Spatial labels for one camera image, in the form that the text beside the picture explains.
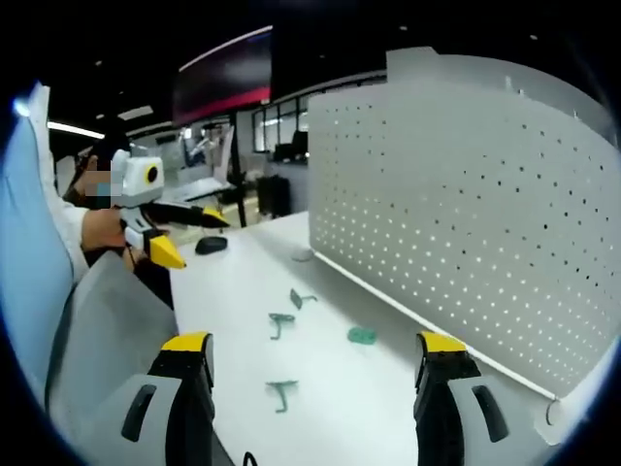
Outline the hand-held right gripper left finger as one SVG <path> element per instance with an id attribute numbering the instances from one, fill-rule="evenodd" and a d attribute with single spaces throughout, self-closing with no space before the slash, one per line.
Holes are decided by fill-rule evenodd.
<path id="1" fill-rule="evenodd" d="M 89 465 L 213 463 L 213 336 L 166 342 L 149 370 L 128 379 L 96 412 L 82 437 Z"/>

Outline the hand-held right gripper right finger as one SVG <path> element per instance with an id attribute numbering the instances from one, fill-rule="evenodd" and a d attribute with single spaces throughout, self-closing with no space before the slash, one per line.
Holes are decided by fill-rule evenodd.
<path id="1" fill-rule="evenodd" d="M 419 465 L 543 465 L 548 445 L 519 397 L 458 340 L 422 331 L 413 418 Z"/>

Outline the person's left hand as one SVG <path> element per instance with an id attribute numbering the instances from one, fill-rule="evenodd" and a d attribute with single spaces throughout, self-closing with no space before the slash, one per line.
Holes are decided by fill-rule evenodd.
<path id="1" fill-rule="evenodd" d="M 123 248 L 124 231 L 116 209 L 87 211 L 82 220 L 82 249 Z"/>

